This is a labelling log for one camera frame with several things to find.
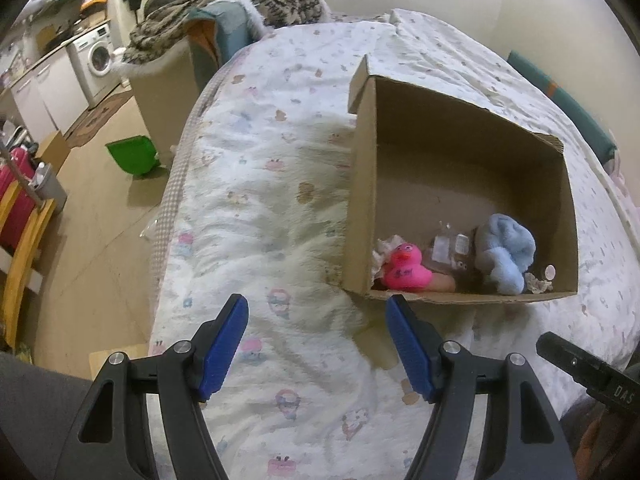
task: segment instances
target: cardboard flap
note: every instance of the cardboard flap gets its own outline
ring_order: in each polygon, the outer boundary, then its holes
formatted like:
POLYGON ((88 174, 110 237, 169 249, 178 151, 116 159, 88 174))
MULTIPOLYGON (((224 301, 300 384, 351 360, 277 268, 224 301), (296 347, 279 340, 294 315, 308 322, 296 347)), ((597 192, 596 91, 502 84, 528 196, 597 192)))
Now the cardboard flap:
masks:
POLYGON ((349 113, 357 114, 360 101, 362 100, 362 93, 364 92, 364 85, 369 79, 369 61, 365 55, 360 62, 356 73, 353 75, 351 82, 349 83, 349 113))
POLYGON ((556 136, 553 136, 551 134, 542 134, 539 132, 535 133, 539 139, 544 140, 547 144, 553 146, 556 150, 558 150, 558 153, 564 153, 564 144, 562 143, 562 140, 558 139, 556 136))

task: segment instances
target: brown mat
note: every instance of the brown mat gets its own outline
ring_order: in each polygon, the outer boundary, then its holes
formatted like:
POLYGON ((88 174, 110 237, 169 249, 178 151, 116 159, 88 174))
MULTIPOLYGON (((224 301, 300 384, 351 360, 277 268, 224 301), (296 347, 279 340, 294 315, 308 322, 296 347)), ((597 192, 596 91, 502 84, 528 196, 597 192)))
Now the brown mat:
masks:
POLYGON ((84 113, 76 121, 71 134, 66 138, 66 143, 70 148, 84 146, 95 137, 98 130, 104 126, 109 118, 116 113, 120 107, 126 103, 133 95, 133 91, 127 90, 107 97, 93 110, 84 113))

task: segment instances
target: blanket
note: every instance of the blanket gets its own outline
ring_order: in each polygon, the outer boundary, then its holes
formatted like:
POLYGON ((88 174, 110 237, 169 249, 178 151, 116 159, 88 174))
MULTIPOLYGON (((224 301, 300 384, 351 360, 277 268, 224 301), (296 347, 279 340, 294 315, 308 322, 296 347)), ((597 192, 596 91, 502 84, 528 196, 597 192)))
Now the blanket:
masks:
MULTIPOLYGON (((394 78, 564 143, 578 294, 519 306, 424 304, 420 316, 476 355, 523 354, 558 415, 584 388, 536 355, 541 333, 614 366, 638 340, 637 221, 573 123, 450 25, 405 10, 389 21, 284 27, 246 47, 222 69, 215 100, 217 75, 204 90, 178 147, 188 172, 150 352, 190 338, 230 293, 246 296, 249 325, 222 389, 202 409, 231 479, 401 480, 432 412, 398 361, 384 309, 332 285, 350 195, 349 83, 364 54, 394 78)), ((170 480, 157 396, 148 405, 158 475, 170 480)), ((460 480, 474 478, 485 411, 479 396, 460 480)))
MULTIPOLYGON (((201 9, 216 0, 149 0, 145 20, 130 33, 130 43, 122 60, 143 65, 159 59, 186 35, 184 24, 193 9, 201 9)), ((324 0, 249 0, 271 27, 317 23, 327 19, 324 0)))

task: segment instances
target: kitchen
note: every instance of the kitchen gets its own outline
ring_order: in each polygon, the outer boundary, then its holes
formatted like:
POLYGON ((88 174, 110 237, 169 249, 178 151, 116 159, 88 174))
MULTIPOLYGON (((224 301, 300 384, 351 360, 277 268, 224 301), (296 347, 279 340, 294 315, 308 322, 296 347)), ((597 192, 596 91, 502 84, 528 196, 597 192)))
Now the kitchen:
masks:
POLYGON ((0 115, 35 142, 71 134, 120 83, 114 51, 137 19, 129 7, 135 4, 30 0, 0 44, 0 115))

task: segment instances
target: blue gripper pad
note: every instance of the blue gripper pad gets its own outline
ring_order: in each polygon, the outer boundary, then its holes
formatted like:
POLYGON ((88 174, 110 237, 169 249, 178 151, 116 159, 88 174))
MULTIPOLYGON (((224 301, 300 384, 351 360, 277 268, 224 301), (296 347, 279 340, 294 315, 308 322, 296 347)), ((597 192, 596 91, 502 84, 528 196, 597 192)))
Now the blue gripper pad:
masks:
POLYGON ((386 326, 394 340, 414 392, 421 394, 426 400, 430 400, 435 393, 435 388, 431 383, 429 360, 418 342, 414 330, 393 297, 386 300, 385 317, 386 326))
POLYGON ((249 305, 244 297, 239 296, 204 358, 202 382, 198 387, 201 399, 209 399, 211 394, 222 388, 248 322, 249 305))

